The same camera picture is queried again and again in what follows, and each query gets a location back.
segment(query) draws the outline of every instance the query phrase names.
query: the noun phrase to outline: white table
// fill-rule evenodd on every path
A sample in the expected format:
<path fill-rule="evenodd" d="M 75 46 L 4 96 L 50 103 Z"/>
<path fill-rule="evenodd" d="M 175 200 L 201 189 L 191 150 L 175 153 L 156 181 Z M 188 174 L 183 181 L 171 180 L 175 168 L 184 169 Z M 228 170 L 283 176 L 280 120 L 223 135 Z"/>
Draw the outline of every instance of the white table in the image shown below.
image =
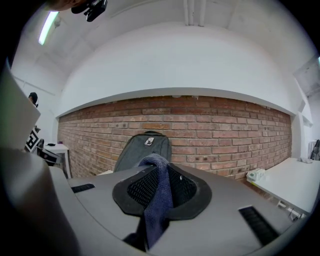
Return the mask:
<path fill-rule="evenodd" d="M 262 180 L 249 182 L 308 215 L 318 194 L 320 161 L 304 163 L 291 157 L 266 170 Z"/>
<path fill-rule="evenodd" d="M 44 148 L 48 151 L 51 151 L 52 153 L 55 153 L 55 154 L 64 154 L 66 174 L 67 174 L 68 179 L 70 179 L 71 174 L 70 174 L 69 157 L 68 157 L 69 148 L 67 148 L 63 144 L 55 144 L 55 146 L 45 145 Z"/>

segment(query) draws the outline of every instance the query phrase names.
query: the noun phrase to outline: white ceiling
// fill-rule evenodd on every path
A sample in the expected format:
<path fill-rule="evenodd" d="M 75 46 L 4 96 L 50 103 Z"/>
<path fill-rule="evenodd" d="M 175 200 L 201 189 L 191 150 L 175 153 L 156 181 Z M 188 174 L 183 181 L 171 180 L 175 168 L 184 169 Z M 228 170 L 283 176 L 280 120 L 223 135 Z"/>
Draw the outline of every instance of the white ceiling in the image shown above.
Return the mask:
<path fill-rule="evenodd" d="M 200 1 L 195 0 L 195 23 L 199 13 Z M 62 11 L 41 46 L 38 38 L 47 15 L 40 10 L 33 16 L 19 47 L 33 60 L 45 58 L 68 77 L 114 37 L 161 22 L 183 23 L 184 7 L 183 0 L 109 0 L 107 10 L 93 22 L 87 22 L 82 13 Z M 205 26 L 229 29 L 261 45 L 281 68 L 295 75 L 307 95 L 319 87 L 320 68 L 314 61 L 318 54 L 303 29 L 277 2 L 207 0 Z"/>

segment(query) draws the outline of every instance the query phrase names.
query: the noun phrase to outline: gray backpack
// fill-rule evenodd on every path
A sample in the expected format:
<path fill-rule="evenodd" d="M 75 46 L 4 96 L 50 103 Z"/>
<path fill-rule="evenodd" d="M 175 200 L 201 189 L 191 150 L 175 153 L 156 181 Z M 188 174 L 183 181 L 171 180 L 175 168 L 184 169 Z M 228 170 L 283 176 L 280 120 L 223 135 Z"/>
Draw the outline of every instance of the gray backpack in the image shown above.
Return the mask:
<path fill-rule="evenodd" d="M 116 161 L 113 172 L 130 169 L 152 153 L 171 161 L 172 149 L 167 136 L 152 130 L 132 136 Z"/>

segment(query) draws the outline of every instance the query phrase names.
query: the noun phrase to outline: fluorescent light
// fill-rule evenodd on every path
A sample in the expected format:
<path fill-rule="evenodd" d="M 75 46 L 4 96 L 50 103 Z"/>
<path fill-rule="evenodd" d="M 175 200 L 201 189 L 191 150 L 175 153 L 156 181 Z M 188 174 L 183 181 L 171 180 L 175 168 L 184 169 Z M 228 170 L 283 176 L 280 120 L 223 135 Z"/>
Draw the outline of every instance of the fluorescent light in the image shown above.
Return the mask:
<path fill-rule="evenodd" d="M 39 37 L 39 44 L 40 45 L 44 45 L 45 41 L 46 41 L 46 37 L 48 35 L 48 32 L 51 28 L 51 25 L 52 23 L 54 23 L 55 21 L 55 18 L 57 17 L 58 15 L 58 11 L 50 11 L 48 17 L 46 18 L 46 21 L 43 25 L 43 28 L 42 28 L 42 31 L 41 31 L 41 34 L 40 34 L 40 37 Z"/>

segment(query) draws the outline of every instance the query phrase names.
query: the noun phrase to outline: blue cloth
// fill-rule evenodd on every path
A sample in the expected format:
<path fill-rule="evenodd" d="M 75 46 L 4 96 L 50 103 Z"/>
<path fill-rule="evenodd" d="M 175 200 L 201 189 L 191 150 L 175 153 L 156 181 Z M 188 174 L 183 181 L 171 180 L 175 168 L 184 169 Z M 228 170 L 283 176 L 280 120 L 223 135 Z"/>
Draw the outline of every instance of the blue cloth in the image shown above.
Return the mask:
<path fill-rule="evenodd" d="M 153 199 L 143 212 L 149 249 L 164 233 L 166 214 L 174 207 L 168 173 L 168 161 L 162 156 L 153 153 L 143 158 L 139 166 L 150 164 L 157 167 L 158 187 Z"/>

